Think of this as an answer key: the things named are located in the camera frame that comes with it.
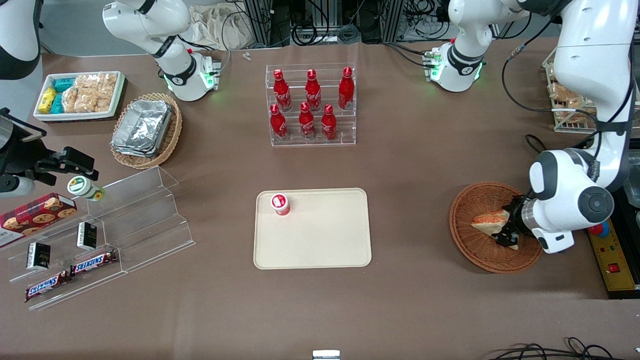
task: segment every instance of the acrylic bottle rack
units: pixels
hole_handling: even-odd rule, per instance
[[[342,69],[346,66],[353,68],[353,82],[355,90],[353,94],[353,110],[342,110],[338,107],[338,86],[342,79]],[[289,84],[291,91],[291,111],[282,112],[289,130],[289,139],[279,142],[275,139],[273,130],[269,123],[270,114],[269,106],[276,103],[276,97],[273,92],[275,79],[273,71],[282,70],[284,79]],[[298,117],[300,115],[300,103],[305,101],[305,85],[307,84],[307,70],[316,70],[317,80],[320,83],[322,91],[322,106],[320,110],[314,112],[314,128],[316,130],[316,138],[306,140],[302,137],[300,123]],[[288,147],[288,146],[345,146],[356,144],[356,109],[357,109],[357,89],[356,68],[354,63],[324,63],[324,64],[299,64],[299,65],[267,65],[265,83],[267,93],[266,108],[266,124],[269,129],[269,137],[271,146]],[[337,134],[335,140],[331,142],[324,141],[322,137],[321,119],[325,104],[333,106],[333,114],[337,120]]]
[[[177,184],[160,167],[144,170],[105,186],[105,196],[99,202],[75,198],[76,215],[0,249],[0,261],[9,265],[10,288],[17,294],[15,301],[24,302],[27,287],[106,251],[115,251],[118,261],[79,274],[70,282],[30,299],[25,306],[30,310],[49,307],[194,245],[189,224],[178,214],[169,190]],[[96,250],[76,246],[80,222],[97,226]],[[34,241],[51,246],[47,270],[25,269],[28,244]]]

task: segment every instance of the cookie box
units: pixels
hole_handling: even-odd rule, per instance
[[[78,75],[97,75],[101,72],[69,72],[66,74],[51,74],[47,75],[44,80],[44,84],[42,85],[42,89],[40,91],[40,95],[38,96],[38,101],[36,102],[36,106],[33,109],[33,117],[42,121],[42,122],[81,122],[81,121],[94,121],[97,119],[110,118],[115,115],[116,110],[118,109],[118,103],[120,100],[120,94],[122,93],[122,88],[124,86],[125,76],[120,71],[109,70],[105,72],[110,72],[114,74],[118,74],[118,79],[116,80],[116,85],[113,90],[113,95],[111,96],[111,104],[109,105],[108,111],[101,112],[91,112],[91,113],[62,113],[62,114],[44,114],[38,110],[38,104],[42,100],[45,91],[56,82],[57,79],[67,79],[67,78],[76,78]]]
[[[76,203],[50,193],[0,215],[0,247],[77,213]]]

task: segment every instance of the brown wicker basket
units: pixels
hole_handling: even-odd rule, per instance
[[[471,226],[474,217],[500,210],[515,195],[522,194],[493,181],[472,184],[456,196],[449,212],[449,228],[460,251],[477,266],[497,274],[521,272],[542,253],[540,243],[529,236],[520,235],[519,249],[513,250]]]
[[[176,144],[178,144],[178,137],[180,137],[180,131],[182,130],[182,114],[180,114],[178,104],[176,104],[171,97],[165,94],[153,93],[142,95],[136,100],[162,100],[167,104],[170,104],[173,108],[170,123],[166,129],[166,133],[164,134],[164,139],[157,156],[153,158],[144,158],[142,156],[124,155],[116,152],[114,148],[111,148],[113,156],[116,158],[116,160],[118,160],[119,163],[130,166],[132,168],[144,170],[146,168],[152,168],[156,165],[164,163],[169,158],[169,156],[171,156],[171,153],[175,149]],[[130,102],[124,110],[122,110],[120,117],[118,117],[118,122],[116,123],[115,129],[113,130],[114,134],[116,131],[118,131],[118,126],[120,126],[124,114],[127,112],[132,103],[133,101]]]

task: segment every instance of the coca-cola bottle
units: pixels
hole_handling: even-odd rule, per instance
[[[352,75],[351,67],[347,66],[342,70],[342,79],[338,86],[338,107],[343,110],[353,110],[353,92],[356,86],[351,78]]]
[[[277,104],[272,104],[269,111],[271,112],[271,128],[276,141],[283,142],[289,139],[289,131],[284,115],[280,113]]]
[[[282,111],[291,110],[291,91],[289,91],[289,84],[282,75],[282,70],[276,69],[273,71],[273,78],[276,79],[273,84],[273,92],[276,93],[276,101]]]
[[[316,71],[309,69],[307,71],[307,85],[305,86],[305,92],[307,93],[307,102],[311,111],[320,110],[321,96],[320,96],[320,84],[316,79]]]
[[[300,104],[300,131],[302,137],[306,140],[313,140],[316,138],[316,130],[314,129],[314,114],[309,111],[309,103],[303,101]]]
[[[335,115],[333,114],[333,106],[327,104],[324,106],[324,115],[322,116],[322,135],[325,141],[333,141],[336,137]]]

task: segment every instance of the table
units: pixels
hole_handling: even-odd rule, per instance
[[[556,39],[539,39],[508,67],[513,95],[548,106],[540,63]],[[7,359],[308,359],[337,348],[344,359],[482,359],[497,348],[563,337],[598,343],[618,357],[639,346],[638,303],[604,300],[588,239],[543,255],[515,275],[488,274],[449,234],[447,216],[466,185],[495,180],[528,189],[535,153],[579,135],[553,133],[548,113],[508,100],[500,83],[517,40],[495,42],[468,91],[452,94],[382,45],[290,46],[236,52],[220,90],[180,102],[184,128],[163,167],[180,185],[177,206],[197,244],[43,311],[23,289],[0,284],[0,354]],[[416,44],[430,49],[434,43]],[[266,64],[354,61],[358,144],[272,149],[264,103]],[[45,74],[119,70],[125,103],[167,92],[151,56],[44,55]],[[95,157],[99,184],[136,171],[109,150],[113,122],[46,126],[52,149]],[[65,193],[69,176],[53,189]],[[363,188],[369,197],[372,261],[364,268],[258,270],[252,261],[255,198],[263,190]],[[38,185],[35,195],[51,188]],[[3,200],[6,211],[25,198]],[[6,279],[6,267],[0,279]]]

